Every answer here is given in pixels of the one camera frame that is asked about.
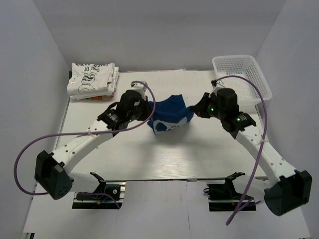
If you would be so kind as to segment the blue t-shirt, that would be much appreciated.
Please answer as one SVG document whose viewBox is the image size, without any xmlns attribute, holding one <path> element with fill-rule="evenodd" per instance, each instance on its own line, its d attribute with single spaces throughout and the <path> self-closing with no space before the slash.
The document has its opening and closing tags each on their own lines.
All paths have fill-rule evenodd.
<svg viewBox="0 0 319 239">
<path fill-rule="evenodd" d="M 161 102 L 156 102 L 155 112 L 147 125 L 156 135 L 189 123 L 193 116 L 192 106 L 186 106 L 182 94 L 171 95 Z"/>
</svg>

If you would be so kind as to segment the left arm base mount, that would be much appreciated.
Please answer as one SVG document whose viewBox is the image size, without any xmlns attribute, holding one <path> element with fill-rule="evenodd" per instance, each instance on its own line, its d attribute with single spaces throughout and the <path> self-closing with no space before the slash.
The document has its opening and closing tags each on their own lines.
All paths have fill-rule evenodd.
<svg viewBox="0 0 319 239">
<path fill-rule="evenodd" d="M 125 182 L 106 181 L 95 172 L 76 174 L 73 209 L 117 210 L 123 204 Z"/>
</svg>

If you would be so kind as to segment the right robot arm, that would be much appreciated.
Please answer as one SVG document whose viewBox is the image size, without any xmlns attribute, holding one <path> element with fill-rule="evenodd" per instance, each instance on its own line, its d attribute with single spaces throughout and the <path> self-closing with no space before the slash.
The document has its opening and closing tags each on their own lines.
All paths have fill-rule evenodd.
<svg viewBox="0 0 319 239">
<path fill-rule="evenodd" d="M 311 175 L 306 170 L 298 171 L 266 141 L 252 117 L 240 111 L 233 89 L 204 93 L 192 111 L 200 118 L 220 120 L 223 129 L 250 153 L 268 178 L 267 183 L 259 183 L 252 176 L 235 172 L 225 178 L 224 193 L 228 197 L 245 194 L 262 198 L 276 216 L 308 203 Z"/>
</svg>

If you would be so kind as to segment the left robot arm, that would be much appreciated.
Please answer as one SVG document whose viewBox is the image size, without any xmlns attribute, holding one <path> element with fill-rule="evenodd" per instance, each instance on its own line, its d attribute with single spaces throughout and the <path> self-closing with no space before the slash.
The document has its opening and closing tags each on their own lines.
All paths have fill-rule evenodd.
<svg viewBox="0 0 319 239">
<path fill-rule="evenodd" d="M 130 122 L 145 121 L 151 112 L 143 89 L 127 90 L 119 102 L 111 104 L 97 117 L 84 135 L 51 153 L 41 152 L 36 159 L 36 181 L 54 200 L 68 192 L 103 193 L 106 182 L 101 176 L 94 172 L 74 173 L 73 168 L 100 144 L 125 131 Z"/>
</svg>

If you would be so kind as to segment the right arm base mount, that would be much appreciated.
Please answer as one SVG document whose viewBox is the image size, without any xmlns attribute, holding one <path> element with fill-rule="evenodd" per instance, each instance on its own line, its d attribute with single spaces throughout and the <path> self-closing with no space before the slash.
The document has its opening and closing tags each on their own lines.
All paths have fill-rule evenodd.
<svg viewBox="0 0 319 239">
<path fill-rule="evenodd" d="M 242 196 L 235 191 L 233 181 L 245 176 L 243 172 L 235 172 L 227 176 L 222 183 L 209 183 L 203 189 L 208 195 L 208 205 L 210 212 L 233 212 Z"/>
</svg>

